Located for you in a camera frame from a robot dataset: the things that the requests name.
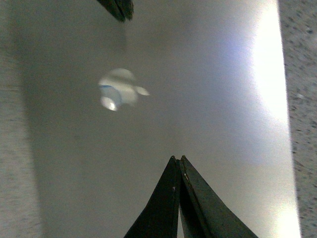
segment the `silver laptop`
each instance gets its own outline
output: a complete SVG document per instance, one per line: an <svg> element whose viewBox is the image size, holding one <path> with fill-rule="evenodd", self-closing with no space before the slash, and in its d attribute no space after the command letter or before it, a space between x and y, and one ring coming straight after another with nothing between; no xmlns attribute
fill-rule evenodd
<svg viewBox="0 0 317 238"><path fill-rule="evenodd" d="M13 6L45 237L124 237L172 155L258 237L300 237L275 0Z"/></svg>

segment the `clip jaw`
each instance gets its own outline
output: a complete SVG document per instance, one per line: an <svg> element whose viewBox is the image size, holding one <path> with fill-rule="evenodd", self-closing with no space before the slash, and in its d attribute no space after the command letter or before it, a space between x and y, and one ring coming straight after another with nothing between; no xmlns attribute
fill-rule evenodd
<svg viewBox="0 0 317 238"><path fill-rule="evenodd" d="M97 0L115 19L124 22L133 16L132 0Z"/></svg>
<svg viewBox="0 0 317 238"><path fill-rule="evenodd" d="M193 165L172 156L145 209L124 238L258 238L217 196Z"/></svg>

